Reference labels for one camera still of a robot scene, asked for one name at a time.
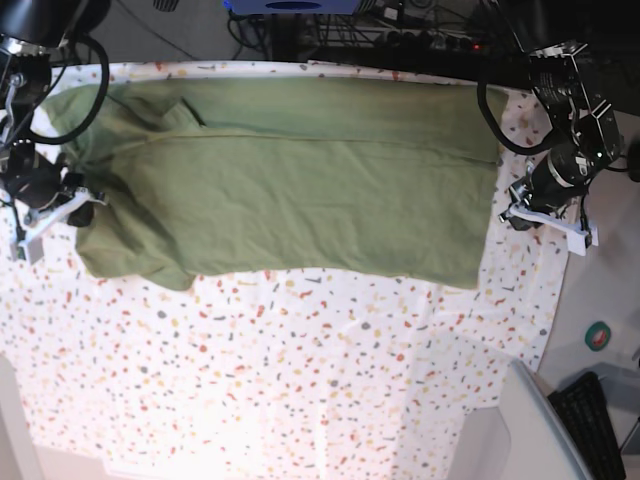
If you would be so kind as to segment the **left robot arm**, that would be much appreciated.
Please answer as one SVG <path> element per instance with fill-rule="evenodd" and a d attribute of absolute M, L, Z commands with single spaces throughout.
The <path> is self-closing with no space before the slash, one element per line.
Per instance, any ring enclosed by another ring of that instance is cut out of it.
<path fill-rule="evenodd" d="M 560 211 L 584 199 L 593 179 L 623 155 L 613 109 L 603 97 L 598 67 L 585 44 L 525 45 L 531 92 L 551 128 L 523 146 L 504 134 L 505 95 L 490 87 L 502 70 L 490 63 L 475 86 L 353 77 L 173 78 L 124 83 L 108 93 L 140 92 L 159 103 L 189 93 L 193 115 L 224 129 L 268 136 L 412 145 L 466 156 L 482 145 L 503 147 L 538 163 L 509 189 L 500 216 L 518 231 L 561 226 Z"/>

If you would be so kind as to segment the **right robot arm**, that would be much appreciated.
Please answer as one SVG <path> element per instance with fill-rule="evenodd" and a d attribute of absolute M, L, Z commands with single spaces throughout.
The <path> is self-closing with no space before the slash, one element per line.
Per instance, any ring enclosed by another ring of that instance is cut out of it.
<path fill-rule="evenodd" d="M 65 191 L 62 167 L 44 160 L 37 143 L 59 146 L 76 139 L 106 98 L 110 68 L 91 32 L 106 18 L 109 1 L 3 1 L 1 3 L 1 189 L 12 200 L 47 209 Z M 42 137 L 31 131 L 36 109 L 54 89 L 51 56 L 67 58 L 78 45 L 100 62 L 98 93 L 87 116 L 70 132 Z"/>

